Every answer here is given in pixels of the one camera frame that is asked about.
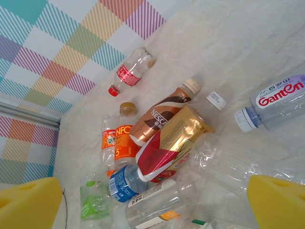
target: yellow sponge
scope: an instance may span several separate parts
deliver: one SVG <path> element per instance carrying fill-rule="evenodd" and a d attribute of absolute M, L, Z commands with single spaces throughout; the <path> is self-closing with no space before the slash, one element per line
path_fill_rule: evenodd
<path fill-rule="evenodd" d="M 52 228 L 61 196 L 61 186 L 54 177 L 0 190 L 0 228 Z"/>
<path fill-rule="evenodd" d="M 305 186 L 256 175 L 247 196 L 260 229 L 305 229 Z"/>

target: red bottle cap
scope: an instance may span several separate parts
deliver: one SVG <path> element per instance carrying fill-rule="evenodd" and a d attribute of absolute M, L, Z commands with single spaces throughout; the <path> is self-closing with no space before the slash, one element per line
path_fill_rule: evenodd
<path fill-rule="evenodd" d="M 114 97 L 116 97 L 120 93 L 120 91 L 118 89 L 116 89 L 115 87 L 113 87 L 113 86 L 111 86 L 108 89 L 108 92 L 109 92 L 109 94 L 111 94 Z"/>

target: empty plastic bottle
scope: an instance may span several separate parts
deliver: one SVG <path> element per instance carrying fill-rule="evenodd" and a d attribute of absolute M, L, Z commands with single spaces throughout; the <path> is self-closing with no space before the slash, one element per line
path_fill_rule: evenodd
<path fill-rule="evenodd" d="M 177 217 L 166 229 L 250 229 L 220 219 L 205 222 L 190 217 Z"/>
<path fill-rule="evenodd" d="M 189 166 L 193 172 L 241 197 L 246 197 L 252 175 L 268 175 L 305 184 L 304 167 L 231 144 L 212 133 L 204 134 L 196 141 Z"/>
<path fill-rule="evenodd" d="M 117 70 L 114 75 L 114 84 L 108 92 L 112 96 L 117 96 L 123 90 L 136 85 L 154 63 L 155 59 L 144 47 L 134 50 Z"/>
<path fill-rule="evenodd" d="M 126 202 L 146 190 L 147 183 L 136 176 L 137 169 L 137 165 L 128 165 L 111 175 L 110 193 L 119 202 Z"/>
<path fill-rule="evenodd" d="M 135 196 L 114 212 L 116 229 L 147 229 L 171 220 L 195 206 L 202 179 L 194 173 L 177 173 Z"/>
<path fill-rule="evenodd" d="M 81 229 L 110 228 L 114 206 L 106 177 L 89 173 L 81 179 Z"/>
<path fill-rule="evenodd" d="M 114 144 L 118 120 L 116 116 L 107 115 L 104 117 L 102 124 L 101 162 L 107 167 L 107 177 L 116 171 L 114 166 Z"/>
<path fill-rule="evenodd" d="M 117 169 L 125 165 L 136 164 L 135 156 L 140 147 L 132 141 L 129 132 L 138 119 L 135 104 L 130 102 L 121 104 L 114 147 L 114 165 Z"/>
<path fill-rule="evenodd" d="M 259 91 L 250 97 L 252 106 L 235 113 L 242 131 L 261 124 L 271 130 L 305 114 L 305 75 L 295 75 Z"/>

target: plaid wallpaper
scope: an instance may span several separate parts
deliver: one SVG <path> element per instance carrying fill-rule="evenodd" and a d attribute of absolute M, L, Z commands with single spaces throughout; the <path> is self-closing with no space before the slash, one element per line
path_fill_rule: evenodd
<path fill-rule="evenodd" d="M 60 117 L 187 0 L 0 0 L 0 101 Z"/>
<path fill-rule="evenodd" d="M 58 129 L 0 113 L 0 183 L 51 177 Z"/>

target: plastic bottle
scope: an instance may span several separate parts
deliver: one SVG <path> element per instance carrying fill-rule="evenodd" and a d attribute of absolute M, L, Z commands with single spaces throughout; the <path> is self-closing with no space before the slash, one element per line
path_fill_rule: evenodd
<path fill-rule="evenodd" d="M 136 164 L 135 155 L 139 147 L 131 140 L 129 131 L 138 121 L 136 107 L 133 103 L 125 102 L 120 106 L 120 116 L 115 134 L 114 165 L 122 168 L 124 165 Z"/>
<path fill-rule="evenodd" d="M 118 206 L 114 212 L 116 229 L 146 229 L 180 216 L 195 206 L 202 183 L 194 173 L 177 173 Z"/>
<path fill-rule="evenodd" d="M 130 136 L 143 146 L 158 130 L 177 114 L 186 103 L 200 91 L 200 85 L 193 79 L 186 80 L 170 96 L 153 105 L 132 127 Z"/>
<path fill-rule="evenodd" d="M 107 177 L 116 172 L 114 166 L 114 144 L 117 124 L 118 117 L 107 115 L 103 119 L 101 162 L 107 167 Z"/>
<path fill-rule="evenodd" d="M 304 167 L 269 158 L 231 141 L 212 133 L 201 136 L 192 148 L 190 169 L 243 198 L 252 175 L 305 184 Z"/>
<path fill-rule="evenodd" d="M 251 106 L 235 113 L 242 131 L 261 124 L 271 130 L 305 114 L 305 75 L 295 75 L 275 83 L 250 97 Z"/>
<path fill-rule="evenodd" d="M 117 96 L 123 90 L 135 86 L 154 63 L 155 59 L 144 47 L 134 50 L 117 70 L 114 75 L 114 84 L 108 92 L 112 96 Z"/>
<path fill-rule="evenodd" d="M 110 228 L 114 206 L 105 178 L 89 173 L 81 179 L 81 229 Z"/>
<path fill-rule="evenodd" d="M 217 115 L 226 101 L 212 92 L 200 103 L 184 106 L 137 153 L 138 176 L 155 183 L 171 177 L 189 158 L 197 138 L 217 127 Z"/>
<path fill-rule="evenodd" d="M 147 183 L 137 175 L 137 165 L 127 165 L 111 175 L 109 181 L 110 193 L 119 202 L 126 202 L 135 195 L 146 190 Z"/>
<path fill-rule="evenodd" d="M 205 222 L 190 217 L 177 217 L 167 229 L 250 229 L 248 227 L 235 225 L 219 219 Z"/>

